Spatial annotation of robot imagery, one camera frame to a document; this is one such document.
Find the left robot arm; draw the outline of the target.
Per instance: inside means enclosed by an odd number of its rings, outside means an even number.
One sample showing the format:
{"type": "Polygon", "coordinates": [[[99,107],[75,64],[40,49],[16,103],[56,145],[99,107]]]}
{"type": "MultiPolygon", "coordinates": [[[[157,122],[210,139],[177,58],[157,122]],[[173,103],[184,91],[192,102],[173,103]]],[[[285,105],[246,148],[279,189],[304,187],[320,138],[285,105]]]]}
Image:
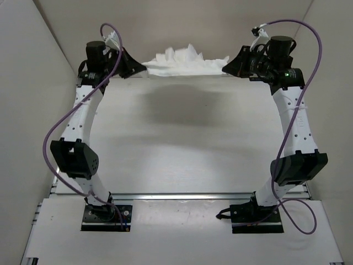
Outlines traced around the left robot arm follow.
{"type": "Polygon", "coordinates": [[[91,211],[109,220],[115,215],[115,205],[97,174],[99,157],[90,148],[90,132],[110,77],[126,79],[146,71],[146,67],[112,40],[88,42],[85,51],[87,58],[78,70],[76,110],[60,139],[51,141],[50,151],[60,171],[79,185],[91,211]]]}

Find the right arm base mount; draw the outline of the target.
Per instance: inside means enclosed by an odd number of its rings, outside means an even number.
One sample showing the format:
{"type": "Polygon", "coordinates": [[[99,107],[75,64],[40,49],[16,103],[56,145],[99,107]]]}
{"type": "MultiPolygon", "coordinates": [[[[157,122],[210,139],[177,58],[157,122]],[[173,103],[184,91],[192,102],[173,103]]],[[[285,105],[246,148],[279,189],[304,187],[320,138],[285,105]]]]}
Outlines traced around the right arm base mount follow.
{"type": "Polygon", "coordinates": [[[255,194],[242,204],[231,204],[221,210],[216,218],[229,219],[233,234],[282,234],[284,233],[278,205],[259,206],[255,194]]]}

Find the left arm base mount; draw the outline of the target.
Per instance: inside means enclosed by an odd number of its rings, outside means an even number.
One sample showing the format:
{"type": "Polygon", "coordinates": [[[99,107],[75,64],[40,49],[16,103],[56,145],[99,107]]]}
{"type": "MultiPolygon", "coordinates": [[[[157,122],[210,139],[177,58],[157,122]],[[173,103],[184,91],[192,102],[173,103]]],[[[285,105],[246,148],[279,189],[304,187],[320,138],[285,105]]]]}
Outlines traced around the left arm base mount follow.
{"type": "Polygon", "coordinates": [[[81,231],[130,232],[133,205],[116,204],[115,206],[118,208],[121,218],[115,208],[111,206],[96,206],[86,202],[82,217],[81,231]]]}

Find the white pleated skirt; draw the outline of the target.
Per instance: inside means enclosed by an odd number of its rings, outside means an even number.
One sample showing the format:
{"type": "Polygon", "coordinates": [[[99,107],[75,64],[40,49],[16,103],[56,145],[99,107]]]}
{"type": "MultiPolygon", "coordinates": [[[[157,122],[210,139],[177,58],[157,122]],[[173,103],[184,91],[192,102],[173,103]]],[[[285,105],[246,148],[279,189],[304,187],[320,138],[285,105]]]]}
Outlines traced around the white pleated skirt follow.
{"type": "Polygon", "coordinates": [[[181,49],[168,47],[164,53],[157,53],[153,59],[144,62],[149,76],[191,77],[222,76],[222,69],[229,62],[229,56],[220,59],[205,59],[192,44],[181,49]]]}

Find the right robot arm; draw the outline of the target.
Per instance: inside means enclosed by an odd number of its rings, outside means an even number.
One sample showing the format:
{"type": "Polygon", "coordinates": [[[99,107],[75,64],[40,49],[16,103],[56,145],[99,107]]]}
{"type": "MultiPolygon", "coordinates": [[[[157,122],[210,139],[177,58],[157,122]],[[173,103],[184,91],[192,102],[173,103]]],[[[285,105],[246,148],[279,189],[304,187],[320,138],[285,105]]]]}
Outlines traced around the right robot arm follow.
{"type": "Polygon", "coordinates": [[[328,162],[309,127],[302,71],[291,66],[290,54],[295,47],[296,42],[288,36],[259,36],[250,46],[242,46],[236,58],[222,69],[234,77],[269,85],[284,134],[280,157],[270,166],[270,179],[255,191],[256,202],[247,207],[254,221],[265,217],[266,207],[276,205],[290,189],[313,179],[328,162]]]}

